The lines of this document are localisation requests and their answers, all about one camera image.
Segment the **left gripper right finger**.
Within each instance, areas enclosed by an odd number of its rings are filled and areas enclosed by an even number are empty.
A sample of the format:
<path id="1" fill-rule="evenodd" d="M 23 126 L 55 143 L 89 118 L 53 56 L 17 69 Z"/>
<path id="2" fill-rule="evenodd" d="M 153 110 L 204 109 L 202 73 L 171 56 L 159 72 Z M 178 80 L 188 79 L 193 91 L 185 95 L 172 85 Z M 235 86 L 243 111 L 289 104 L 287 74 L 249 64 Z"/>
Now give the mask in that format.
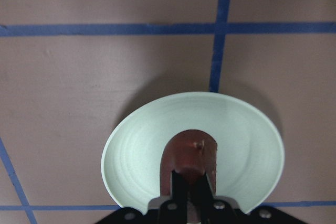
<path id="1" fill-rule="evenodd" d="M 214 199 L 212 184 L 204 173 L 190 186 L 189 200 L 195 206 L 208 206 Z"/>

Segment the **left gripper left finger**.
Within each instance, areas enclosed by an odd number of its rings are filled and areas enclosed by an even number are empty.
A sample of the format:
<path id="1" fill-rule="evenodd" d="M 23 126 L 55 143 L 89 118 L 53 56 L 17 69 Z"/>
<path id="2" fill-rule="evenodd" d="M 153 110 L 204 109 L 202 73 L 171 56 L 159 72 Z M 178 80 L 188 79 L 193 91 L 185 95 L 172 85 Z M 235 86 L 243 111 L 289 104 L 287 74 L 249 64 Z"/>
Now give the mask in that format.
<path id="1" fill-rule="evenodd" d="M 186 206 L 188 199 L 188 182 L 176 171 L 171 172 L 171 199 L 178 206 Z"/>

